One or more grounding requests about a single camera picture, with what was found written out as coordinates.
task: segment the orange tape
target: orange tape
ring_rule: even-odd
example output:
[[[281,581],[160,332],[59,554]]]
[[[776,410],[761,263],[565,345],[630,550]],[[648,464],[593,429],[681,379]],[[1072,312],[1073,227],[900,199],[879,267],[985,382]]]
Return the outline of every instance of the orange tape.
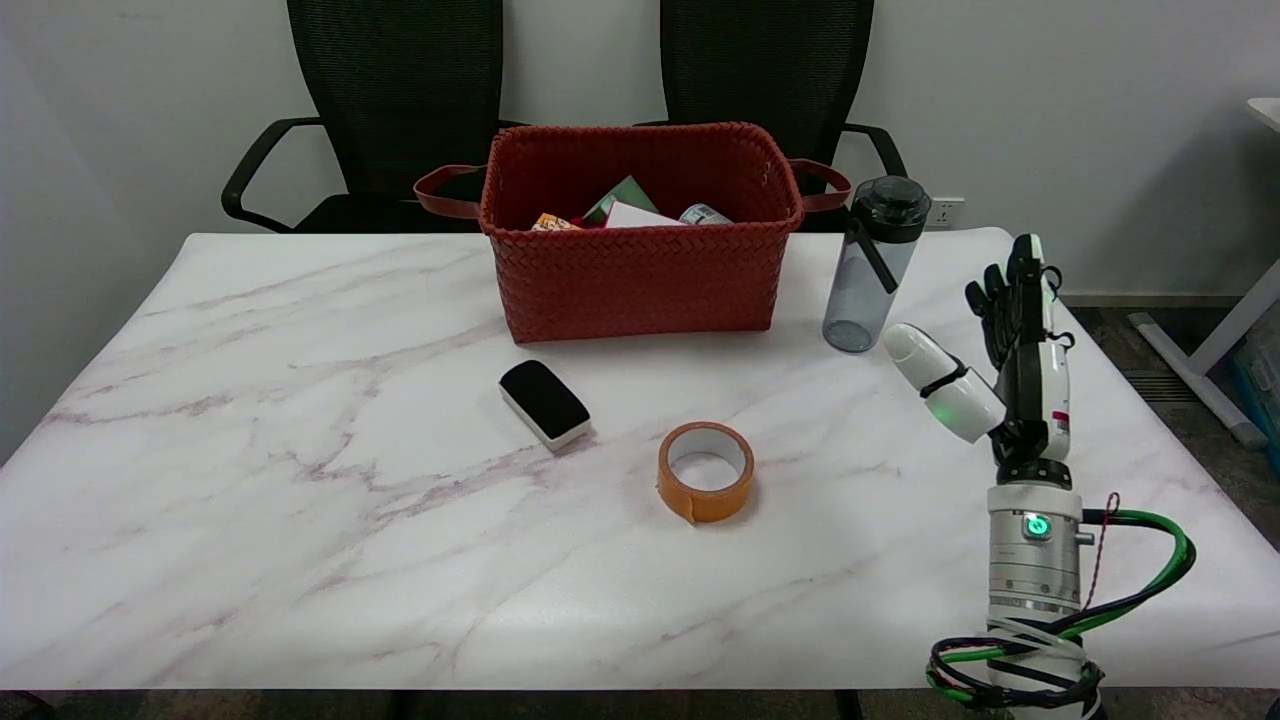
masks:
[[[708,452],[739,471],[727,488],[705,491],[680,482],[671,464],[685,455]],[[671,511],[690,523],[714,523],[737,512],[751,495],[755,456],[746,439],[719,423],[689,423],[671,430],[658,448],[658,495]]]

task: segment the red woven basket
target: red woven basket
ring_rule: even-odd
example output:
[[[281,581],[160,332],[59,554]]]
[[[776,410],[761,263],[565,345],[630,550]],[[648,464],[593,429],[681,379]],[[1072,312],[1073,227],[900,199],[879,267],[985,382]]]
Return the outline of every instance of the red woven basket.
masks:
[[[844,176],[788,161],[764,129],[746,123],[515,128],[493,142],[479,205],[433,195],[484,168],[445,165],[413,191],[433,213],[479,219],[516,342],[768,329],[787,236],[805,211],[835,209],[850,192]],[[792,169],[837,191],[801,197]],[[627,176],[667,217],[705,202],[736,222],[529,229],[543,213],[581,215]]]

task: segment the gray carpet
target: gray carpet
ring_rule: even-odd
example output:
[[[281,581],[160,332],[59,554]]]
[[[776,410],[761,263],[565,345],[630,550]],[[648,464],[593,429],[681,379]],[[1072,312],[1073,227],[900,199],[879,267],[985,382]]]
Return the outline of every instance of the gray carpet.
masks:
[[[1125,319],[1128,310],[1075,309],[1103,352],[1121,370],[1167,370]],[[1188,350],[1222,316],[1221,310],[1151,311]],[[1229,393],[1221,369],[1216,382]],[[1280,482],[1262,455],[1235,443],[1213,415],[1194,400],[1152,402],[1152,409],[1222,486],[1263,536],[1280,550]],[[1112,720],[1262,720],[1275,691],[1221,688],[1106,689]],[[867,720],[974,720],[925,691],[861,693]],[[51,700],[63,720],[378,720],[389,693],[374,692],[151,692],[64,693]],[[828,692],[612,692],[612,693],[422,693],[419,717],[444,720],[600,719],[630,720],[835,720]],[[19,703],[0,703],[0,720],[17,717]]]

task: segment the red wire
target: red wire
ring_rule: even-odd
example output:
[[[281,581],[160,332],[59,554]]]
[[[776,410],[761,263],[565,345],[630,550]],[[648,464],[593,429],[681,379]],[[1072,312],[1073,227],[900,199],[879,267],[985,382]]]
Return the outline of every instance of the red wire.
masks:
[[[1093,562],[1093,582],[1089,583],[1089,598],[1084,601],[1082,610],[1088,610],[1093,603],[1093,591],[1098,589],[1098,570],[1102,569],[1102,546],[1107,542],[1107,525],[1111,524],[1111,515],[1120,510],[1120,493],[1114,492],[1107,496],[1107,509],[1102,512],[1102,532],[1098,534],[1098,559]]]

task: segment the can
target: can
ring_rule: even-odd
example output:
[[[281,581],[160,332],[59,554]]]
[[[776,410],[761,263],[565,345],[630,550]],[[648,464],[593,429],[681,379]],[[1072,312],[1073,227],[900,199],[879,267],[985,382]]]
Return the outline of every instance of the can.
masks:
[[[699,202],[696,205],[690,205],[687,210],[680,214],[680,222],[686,225],[731,225],[733,220],[721,215],[713,210],[709,205]]]

